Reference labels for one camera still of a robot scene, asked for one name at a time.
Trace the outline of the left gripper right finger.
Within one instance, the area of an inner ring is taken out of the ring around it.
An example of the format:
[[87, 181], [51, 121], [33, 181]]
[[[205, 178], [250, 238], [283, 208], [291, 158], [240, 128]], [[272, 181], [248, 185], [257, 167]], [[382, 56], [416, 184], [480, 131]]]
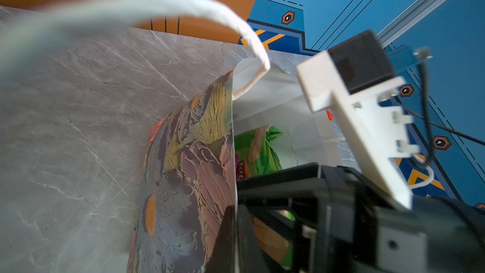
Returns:
[[239, 271], [243, 273], [270, 272], [257, 242], [251, 214], [245, 205], [237, 207], [237, 237]]

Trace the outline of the large green chips bag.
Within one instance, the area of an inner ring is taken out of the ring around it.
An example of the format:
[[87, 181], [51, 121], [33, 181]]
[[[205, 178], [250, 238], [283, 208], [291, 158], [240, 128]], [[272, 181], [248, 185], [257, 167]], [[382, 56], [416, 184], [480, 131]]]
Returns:
[[[234, 138], [236, 178], [238, 180], [263, 176], [282, 170], [280, 159], [271, 143], [283, 136], [272, 125], [246, 131]], [[253, 218], [253, 227], [260, 248], [285, 269], [292, 267], [293, 244], [270, 229], [264, 222]]]

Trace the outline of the floral white paper bag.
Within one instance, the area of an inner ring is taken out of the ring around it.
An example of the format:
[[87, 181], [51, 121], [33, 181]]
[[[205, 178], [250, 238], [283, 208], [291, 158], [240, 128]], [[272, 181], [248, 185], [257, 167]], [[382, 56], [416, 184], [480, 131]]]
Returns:
[[[162, 74], [77, 42], [152, 18], [247, 38], [238, 66], [164, 117]], [[234, 105], [269, 89], [268, 54], [216, 0], [79, 0], [1, 29], [1, 271], [206, 272], [237, 182]], [[236, 271], [239, 270], [236, 239]]]

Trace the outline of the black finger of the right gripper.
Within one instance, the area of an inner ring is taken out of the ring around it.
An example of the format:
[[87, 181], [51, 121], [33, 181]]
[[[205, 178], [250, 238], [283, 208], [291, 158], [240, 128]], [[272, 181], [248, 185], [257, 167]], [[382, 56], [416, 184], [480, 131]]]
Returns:
[[237, 206], [247, 209], [325, 212], [326, 180], [317, 163], [237, 182]]

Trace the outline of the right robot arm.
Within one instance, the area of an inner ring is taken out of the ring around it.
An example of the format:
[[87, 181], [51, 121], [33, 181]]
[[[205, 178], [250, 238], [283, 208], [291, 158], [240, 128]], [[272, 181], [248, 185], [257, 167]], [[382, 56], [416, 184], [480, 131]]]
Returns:
[[483, 272], [484, 211], [400, 206], [365, 176], [316, 163], [237, 182], [241, 209], [293, 245], [293, 272]]

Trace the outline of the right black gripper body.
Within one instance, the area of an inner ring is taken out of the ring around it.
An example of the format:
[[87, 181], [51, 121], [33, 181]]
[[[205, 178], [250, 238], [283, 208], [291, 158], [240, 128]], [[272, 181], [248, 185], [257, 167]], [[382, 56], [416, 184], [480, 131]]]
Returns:
[[296, 271], [427, 271], [428, 236], [416, 214], [351, 168], [310, 169], [295, 199]]

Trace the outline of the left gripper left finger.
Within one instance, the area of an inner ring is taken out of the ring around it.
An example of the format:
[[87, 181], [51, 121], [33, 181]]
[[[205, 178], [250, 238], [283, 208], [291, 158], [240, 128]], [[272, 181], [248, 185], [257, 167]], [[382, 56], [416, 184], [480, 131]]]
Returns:
[[216, 238], [212, 256], [206, 265], [207, 273], [236, 272], [236, 214], [235, 206], [228, 206]]

